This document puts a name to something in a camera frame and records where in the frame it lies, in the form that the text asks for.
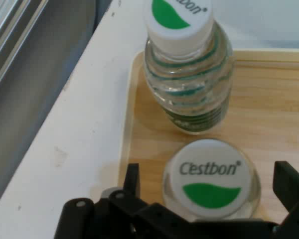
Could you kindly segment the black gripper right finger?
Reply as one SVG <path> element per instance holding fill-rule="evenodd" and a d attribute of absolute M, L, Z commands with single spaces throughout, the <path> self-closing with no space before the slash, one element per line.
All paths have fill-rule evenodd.
<path fill-rule="evenodd" d="M 286 161 L 275 162 L 273 192 L 288 211 L 274 238 L 299 239 L 299 173 Z"/>

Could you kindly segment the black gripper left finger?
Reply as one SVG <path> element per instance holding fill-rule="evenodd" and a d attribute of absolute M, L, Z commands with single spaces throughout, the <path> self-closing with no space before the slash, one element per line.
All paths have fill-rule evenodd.
<path fill-rule="evenodd" d="M 160 204 L 139 198 L 137 163 L 127 167 L 122 188 L 97 203 L 87 198 L 68 201 L 55 232 L 56 239 L 177 239 L 177 217 Z"/>

